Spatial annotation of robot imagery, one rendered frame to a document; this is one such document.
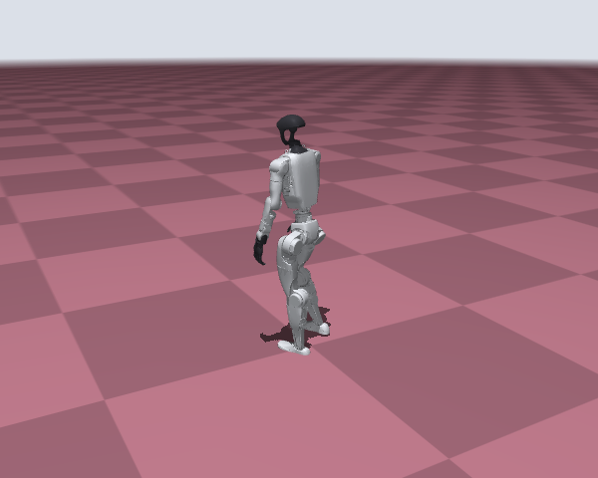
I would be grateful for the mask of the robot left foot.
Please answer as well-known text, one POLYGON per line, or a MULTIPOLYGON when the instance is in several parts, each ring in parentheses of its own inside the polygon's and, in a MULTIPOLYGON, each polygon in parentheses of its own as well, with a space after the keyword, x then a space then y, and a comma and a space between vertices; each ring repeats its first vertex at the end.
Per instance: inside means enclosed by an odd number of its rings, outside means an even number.
MULTIPOLYGON (((297 346, 297 343, 296 343, 296 346, 297 346)), ((295 343, 292 343, 292 342, 287 342, 287 341, 279 341, 278 342, 278 348, 283 351, 296 353, 296 354, 303 355, 303 356, 307 356, 310 354, 310 350, 306 347, 302 346, 302 350, 298 350, 294 347, 295 347, 295 343)))

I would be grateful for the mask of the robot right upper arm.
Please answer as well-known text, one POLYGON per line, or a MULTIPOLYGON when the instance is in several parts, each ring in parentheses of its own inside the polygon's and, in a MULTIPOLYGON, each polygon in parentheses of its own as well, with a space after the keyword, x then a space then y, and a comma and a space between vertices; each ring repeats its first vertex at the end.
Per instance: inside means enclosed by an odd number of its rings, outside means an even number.
POLYGON ((315 153, 316 156, 316 162, 317 162, 317 172, 318 172, 318 185, 320 186, 320 172, 319 172, 319 163, 320 163, 320 159, 321 159, 321 153, 317 150, 312 149, 313 152, 315 153))

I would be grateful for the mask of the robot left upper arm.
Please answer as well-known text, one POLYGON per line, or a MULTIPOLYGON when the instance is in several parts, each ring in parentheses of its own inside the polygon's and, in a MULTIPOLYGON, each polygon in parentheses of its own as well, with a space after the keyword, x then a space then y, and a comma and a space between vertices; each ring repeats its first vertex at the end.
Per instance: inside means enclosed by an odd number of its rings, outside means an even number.
POLYGON ((268 196, 271 199, 270 210, 278 210, 282 206, 280 197, 283 188, 284 176, 287 174, 288 170, 289 158, 287 157, 277 158, 270 163, 270 196, 268 196))

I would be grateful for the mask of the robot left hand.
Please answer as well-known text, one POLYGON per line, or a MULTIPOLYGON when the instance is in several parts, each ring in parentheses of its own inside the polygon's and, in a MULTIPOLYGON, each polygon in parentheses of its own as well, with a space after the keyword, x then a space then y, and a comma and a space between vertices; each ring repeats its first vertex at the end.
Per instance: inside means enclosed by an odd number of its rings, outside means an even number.
POLYGON ((255 244, 254 244, 254 257, 255 260, 260 263, 261 265, 266 265, 264 262, 262 262, 262 253, 263 253, 263 245, 266 244, 267 242, 267 235, 263 235, 261 237, 261 240, 259 241, 259 239, 256 237, 255 239, 255 244))

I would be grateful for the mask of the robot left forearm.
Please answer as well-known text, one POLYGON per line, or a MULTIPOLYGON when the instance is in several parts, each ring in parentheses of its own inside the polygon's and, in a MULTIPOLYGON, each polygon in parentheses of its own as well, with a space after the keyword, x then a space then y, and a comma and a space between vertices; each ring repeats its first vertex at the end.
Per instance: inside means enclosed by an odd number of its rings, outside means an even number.
POLYGON ((270 197, 267 197, 265 200, 264 210, 262 213, 263 217, 262 217, 260 225, 259 225, 259 230, 256 233, 256 237, 259 239, 259 241, 261 240, 261 237, 263 235, 267 235, 267 237, 269 238, 269 233, 271 231, 273 220, 276 217, 276 213, 274 211, 270 210, 270 206, 271 206, 271 199, 270 199, 270 197))

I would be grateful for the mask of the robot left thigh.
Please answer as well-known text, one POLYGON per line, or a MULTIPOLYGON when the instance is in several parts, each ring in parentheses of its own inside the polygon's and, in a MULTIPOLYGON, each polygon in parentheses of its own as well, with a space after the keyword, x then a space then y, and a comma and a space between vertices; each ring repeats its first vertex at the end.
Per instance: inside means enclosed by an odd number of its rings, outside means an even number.
POLYGON ((289 301, 291 294, 295 293, 301 296, 303 300, 302 307, 309 300, 308 293, 297 286, 298 279, 298 259, 297 256, 303 247, 302 233, 293 231, 289 235, 282 236, 277 246, 277 269, 279 279, 285 295, 289 301))

